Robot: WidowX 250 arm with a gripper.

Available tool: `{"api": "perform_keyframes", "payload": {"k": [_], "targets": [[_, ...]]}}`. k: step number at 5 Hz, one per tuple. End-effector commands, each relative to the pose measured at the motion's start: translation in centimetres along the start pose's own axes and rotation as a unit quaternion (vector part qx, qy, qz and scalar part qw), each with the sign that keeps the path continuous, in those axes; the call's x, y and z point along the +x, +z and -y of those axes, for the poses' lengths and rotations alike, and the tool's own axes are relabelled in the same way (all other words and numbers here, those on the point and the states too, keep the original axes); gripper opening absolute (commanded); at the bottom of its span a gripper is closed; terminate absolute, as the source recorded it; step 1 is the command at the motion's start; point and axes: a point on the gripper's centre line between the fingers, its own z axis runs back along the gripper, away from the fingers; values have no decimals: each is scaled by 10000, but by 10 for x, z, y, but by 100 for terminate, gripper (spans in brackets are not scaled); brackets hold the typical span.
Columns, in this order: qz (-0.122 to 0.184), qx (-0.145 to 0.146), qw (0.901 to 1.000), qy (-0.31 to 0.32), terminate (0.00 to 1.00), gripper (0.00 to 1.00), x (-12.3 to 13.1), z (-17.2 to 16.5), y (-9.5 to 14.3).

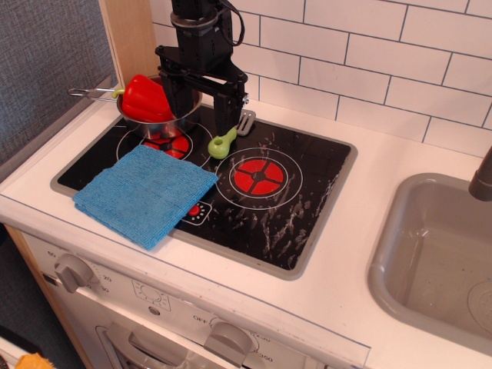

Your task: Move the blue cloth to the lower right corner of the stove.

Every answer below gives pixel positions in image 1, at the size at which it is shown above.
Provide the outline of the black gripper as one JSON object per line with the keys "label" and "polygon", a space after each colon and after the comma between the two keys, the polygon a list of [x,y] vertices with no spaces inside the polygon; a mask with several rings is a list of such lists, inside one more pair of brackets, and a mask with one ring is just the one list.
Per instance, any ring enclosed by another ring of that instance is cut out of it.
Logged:
{"label": "black gripper", "polygon": [[169,107],[176,118],[198,109],[201,93],[214,99],[217,135],[226,135],[238,122],[248,76],[231,60],[233,49],[242,43],[234,39],[233,24],[174,23],[176,46],[159,45],[159,76]]}

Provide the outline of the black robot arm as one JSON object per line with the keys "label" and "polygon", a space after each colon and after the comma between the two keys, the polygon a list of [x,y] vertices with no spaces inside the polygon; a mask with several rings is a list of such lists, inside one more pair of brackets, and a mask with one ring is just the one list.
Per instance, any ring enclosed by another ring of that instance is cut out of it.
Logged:
{"label": "black robot arm", "polygon": [[171,23],[178,45],[159,46],[161,85],[172,113],[182,118],[194,107],[193,91],[214,98],[217,135],[239,121],[246,103],[247,75],[231,60],[233,48],[244,38],[244,24],[233,40],[232,15],[239,11],[229,1],[173,1]]}

